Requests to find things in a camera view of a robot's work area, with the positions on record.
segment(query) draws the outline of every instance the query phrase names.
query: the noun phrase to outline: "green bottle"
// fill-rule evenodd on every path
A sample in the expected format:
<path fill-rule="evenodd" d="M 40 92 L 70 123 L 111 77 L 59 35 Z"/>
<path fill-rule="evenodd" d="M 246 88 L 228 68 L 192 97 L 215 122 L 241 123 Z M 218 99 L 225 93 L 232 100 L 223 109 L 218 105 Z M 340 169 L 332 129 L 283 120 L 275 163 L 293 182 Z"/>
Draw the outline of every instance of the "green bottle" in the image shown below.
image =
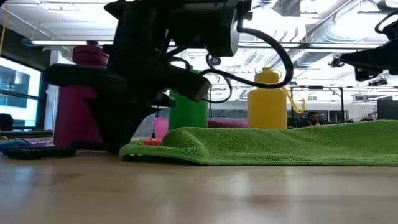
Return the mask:
<path fill-rule="evenodd" d="M 175 106 L 170 108 L 169 131 L 181 127 L 207 128 L 208 103 L 194 102 L 176 92 L 170 92 L 175 100 Z"/>

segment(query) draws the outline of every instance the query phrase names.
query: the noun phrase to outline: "magenta bottle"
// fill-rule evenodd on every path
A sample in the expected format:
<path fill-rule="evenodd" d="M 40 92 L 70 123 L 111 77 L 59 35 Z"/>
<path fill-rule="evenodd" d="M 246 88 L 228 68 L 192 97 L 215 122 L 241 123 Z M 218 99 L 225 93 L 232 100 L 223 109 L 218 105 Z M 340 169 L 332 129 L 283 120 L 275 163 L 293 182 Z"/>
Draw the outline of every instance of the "magenta bottle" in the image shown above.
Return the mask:
<path fill-rule="evenodd" d="M 95 41 L 73 48 L 73 62 L 77 65 L 106 67 L 109 55 Z M 69 146 L 76 141 L 103 143 L 100 131 L 85 99 L 97 97 L 89 87 L 60 87 L 58 91 L 57 117 L 54 127 L 54 144 Z"/>

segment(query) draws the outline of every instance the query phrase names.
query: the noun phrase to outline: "table surface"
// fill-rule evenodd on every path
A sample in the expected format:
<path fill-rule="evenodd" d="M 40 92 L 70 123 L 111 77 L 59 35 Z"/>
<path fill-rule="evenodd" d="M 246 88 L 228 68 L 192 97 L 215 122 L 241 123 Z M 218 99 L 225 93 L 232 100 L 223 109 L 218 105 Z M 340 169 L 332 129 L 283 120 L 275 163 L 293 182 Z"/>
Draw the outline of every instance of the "table surface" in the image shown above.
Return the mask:
<path fill-rule="evenodd" d="M 0 157 L 0 223 L 398 222 L 398 167 L 181 166 Z"/>

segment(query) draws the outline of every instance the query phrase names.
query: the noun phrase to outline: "computer monitor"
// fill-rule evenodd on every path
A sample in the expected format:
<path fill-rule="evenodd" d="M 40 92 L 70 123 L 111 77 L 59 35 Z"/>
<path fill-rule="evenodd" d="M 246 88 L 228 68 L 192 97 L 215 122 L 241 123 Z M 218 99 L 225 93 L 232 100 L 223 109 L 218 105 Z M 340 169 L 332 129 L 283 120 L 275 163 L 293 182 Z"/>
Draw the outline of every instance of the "computer monitor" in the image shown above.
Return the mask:
<path fill-rule="evenodd" d="M 378 119 L 398 120 L 398 101 L 378 100 L 377 115 Z"/>

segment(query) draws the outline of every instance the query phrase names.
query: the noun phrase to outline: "green microfiber cloth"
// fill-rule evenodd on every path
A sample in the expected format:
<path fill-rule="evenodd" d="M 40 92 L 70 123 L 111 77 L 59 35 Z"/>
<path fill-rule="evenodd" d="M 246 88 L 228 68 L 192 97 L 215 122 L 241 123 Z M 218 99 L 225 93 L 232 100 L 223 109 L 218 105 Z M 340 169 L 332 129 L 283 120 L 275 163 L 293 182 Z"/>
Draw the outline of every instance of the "green microfiber cloth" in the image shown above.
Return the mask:
<path fill-rule="evenodd" d="M 132 142 L 129 155 L 204 165 L 398 166 L 398 121 L 370 121 L 288 130 L 179 128 L 162 146 Z"/>

